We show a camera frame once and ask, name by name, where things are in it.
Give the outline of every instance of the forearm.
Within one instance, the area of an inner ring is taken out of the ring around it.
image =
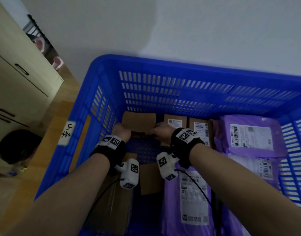
[[[104,155],[92,155],[46,190],[5,235],[78,235],[108,170]]]
[[[301,209],[260,177],[203,144],[190,161],[252,235],[301,235]]]

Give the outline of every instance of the cream cabinet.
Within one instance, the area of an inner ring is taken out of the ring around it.
[[[0,141],[17,129],[40,133],[37,126],[62,82],[0,4]]]

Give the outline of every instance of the white wall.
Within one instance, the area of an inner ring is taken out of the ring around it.
[[[29,23],[29,18],[27,17],[29,12],[21,0],[0,0],[0,3],[21,29],[23,29],[26,24]]]
[[[107,53],[301,75],[301,0],[22,0],[74,76]]]

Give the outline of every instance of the hand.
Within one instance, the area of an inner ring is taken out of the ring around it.
[[[131,138],[131,130],[124,129],[121,126],[121,123],[118,123],[113,127],[111,135],[116,135],[117,137],[121,138],[125,143],[127,143]]]
[[[175,130],[176,129],[172,126],[169,126],[168,123],[160,122],[156,124],[155,128],[149,130],[149,132],[147,132],[146,135],[155,134],[157,136],[155,137],[155,139],[170,145],[171,136]]]

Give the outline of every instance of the black wristband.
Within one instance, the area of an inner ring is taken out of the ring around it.
[[[117,136],[107,135],[100,142],[97,143],[95,149],[90,153],[100,153],[105,155],[109,162],[110,168],[108,174],[116,174],[117,170],[114,168],[117,164],[121,164],[122,159],[127,153],[125,148],[125,142]]]
[[[204,144],[200,136],[189,128],[180,127],[173,132],[170,143],[172,156],[180,159],[179,165],[181,167],[188,169],[191,166],[190,151],[198,143]]]

